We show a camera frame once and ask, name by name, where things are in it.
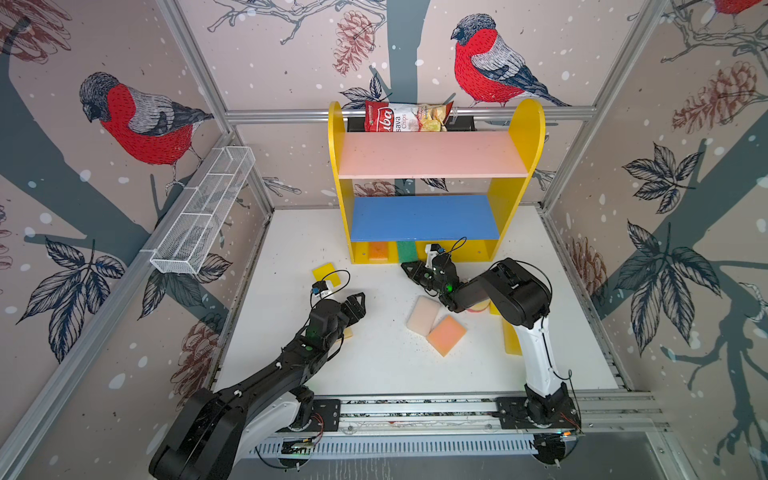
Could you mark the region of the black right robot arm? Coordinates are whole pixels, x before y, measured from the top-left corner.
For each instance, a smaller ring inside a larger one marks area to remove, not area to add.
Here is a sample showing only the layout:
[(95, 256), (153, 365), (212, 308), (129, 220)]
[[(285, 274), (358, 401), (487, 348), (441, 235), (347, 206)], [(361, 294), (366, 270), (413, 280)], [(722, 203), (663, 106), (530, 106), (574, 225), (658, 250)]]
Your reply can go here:
[(453, 313), (488, 300), (517, 335), (525, 363), (527, 417), (538, 426), (563, 420), (579, 428), (578, 402), (571, 397), (571, 376), (556, 370), (550, 347), (549, 320), (552, 285), (511, 258), (493, 263), (478, 276), (462, 281), (451, 252), (438, 244), (426, 246), (427, 259), (403, 262), (402, 270), (415, 284)]

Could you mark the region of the green scrub sponge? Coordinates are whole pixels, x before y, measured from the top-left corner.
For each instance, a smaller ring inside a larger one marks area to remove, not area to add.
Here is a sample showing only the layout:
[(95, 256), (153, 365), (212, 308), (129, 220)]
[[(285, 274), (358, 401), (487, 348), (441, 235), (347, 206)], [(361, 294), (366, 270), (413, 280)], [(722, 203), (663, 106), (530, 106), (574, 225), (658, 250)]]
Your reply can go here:
[(398, 241), (398, 259), (400, 263), (409, 263), (419, 260), (416, 243), (413, 241)]

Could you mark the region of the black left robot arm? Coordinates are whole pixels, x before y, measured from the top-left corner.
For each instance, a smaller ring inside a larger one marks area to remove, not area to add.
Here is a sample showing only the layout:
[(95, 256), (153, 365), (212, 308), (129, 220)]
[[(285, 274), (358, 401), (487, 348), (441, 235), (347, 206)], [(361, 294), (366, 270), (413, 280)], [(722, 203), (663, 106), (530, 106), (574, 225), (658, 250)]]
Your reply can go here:
[(366, 315), (365, 294), (321, 299), (280, 355), (217, 392), (186, 402), (150, 461), (156, 479), (227, 479), (245, 453), (282, 428), (309, 423), (314, 393), (305, 384), (343, 344), (344, 330)]

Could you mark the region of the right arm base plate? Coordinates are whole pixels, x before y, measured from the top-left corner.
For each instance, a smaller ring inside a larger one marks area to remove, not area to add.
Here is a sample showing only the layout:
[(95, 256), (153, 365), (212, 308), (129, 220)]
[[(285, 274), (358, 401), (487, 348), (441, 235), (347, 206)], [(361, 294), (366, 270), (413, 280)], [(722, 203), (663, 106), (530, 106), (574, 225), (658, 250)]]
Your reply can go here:
[(531, 401), (525, 397), (498, 397), (493, 414), (503, 430), (576, 430), (581, 419), (571, 398), (556, 402)]

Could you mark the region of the orange scrub sponge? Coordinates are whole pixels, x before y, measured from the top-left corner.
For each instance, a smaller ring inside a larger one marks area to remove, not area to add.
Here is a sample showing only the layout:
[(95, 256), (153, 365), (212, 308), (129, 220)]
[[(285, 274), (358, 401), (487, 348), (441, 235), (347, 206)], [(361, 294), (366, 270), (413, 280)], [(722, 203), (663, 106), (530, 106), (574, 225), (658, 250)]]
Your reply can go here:
[(371, 263), (388, 263), (390, 261), (388, 242), (369, 242), (368, 259)]

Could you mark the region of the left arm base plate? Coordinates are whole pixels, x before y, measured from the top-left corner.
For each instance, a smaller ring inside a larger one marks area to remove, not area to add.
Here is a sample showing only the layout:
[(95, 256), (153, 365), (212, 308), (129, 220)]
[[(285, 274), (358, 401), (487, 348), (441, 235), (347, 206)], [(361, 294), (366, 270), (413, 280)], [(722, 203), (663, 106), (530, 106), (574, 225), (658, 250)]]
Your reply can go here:
[(297, 417), (287, 430), (306, 434), (337, 432), (340, 417), (339, 399), (314, 399), (311, 403), (304, 402), (299, 405)]

